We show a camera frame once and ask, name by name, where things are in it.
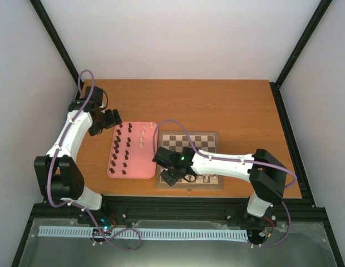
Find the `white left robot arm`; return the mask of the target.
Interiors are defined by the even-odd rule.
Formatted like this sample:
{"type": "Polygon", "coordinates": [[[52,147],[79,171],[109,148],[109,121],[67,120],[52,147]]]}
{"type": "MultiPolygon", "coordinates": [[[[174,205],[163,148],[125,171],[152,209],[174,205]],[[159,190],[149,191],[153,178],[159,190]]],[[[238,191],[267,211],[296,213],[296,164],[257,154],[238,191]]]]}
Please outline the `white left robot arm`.
{"type": "Polygon", "coordinates": [[[102,195],[85,185],[76,159],[85,134],[99,135],[102,130],[122,123],[118,110],[107,108],[107,93],[88,86],[85,95],[68,107],[65,125],[55,144],[44,156],[34,160],[34,170],[42,196],[54,207],[77,205],[91,210],[98,224],[109,220],[110,209],[102,205],[102,195]]]}

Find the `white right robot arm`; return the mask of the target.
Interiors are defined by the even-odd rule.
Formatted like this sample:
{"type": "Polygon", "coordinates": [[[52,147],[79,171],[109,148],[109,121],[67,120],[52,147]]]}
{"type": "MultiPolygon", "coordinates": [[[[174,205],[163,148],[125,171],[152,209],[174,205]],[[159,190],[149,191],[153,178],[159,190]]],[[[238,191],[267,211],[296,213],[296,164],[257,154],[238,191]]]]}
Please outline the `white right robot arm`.
{"type": "Polygon", "coordinates": [[[162,168],[160,176],[174,186],[188,175],[220,175],[246,181],[252,185],[246,213],[263,217],[272,204],[283,201],[286,169],[271,154],[258,149],[254,154],[226,155],[186,147],[172,152],[159,147],[152,161],[162,168]]]}

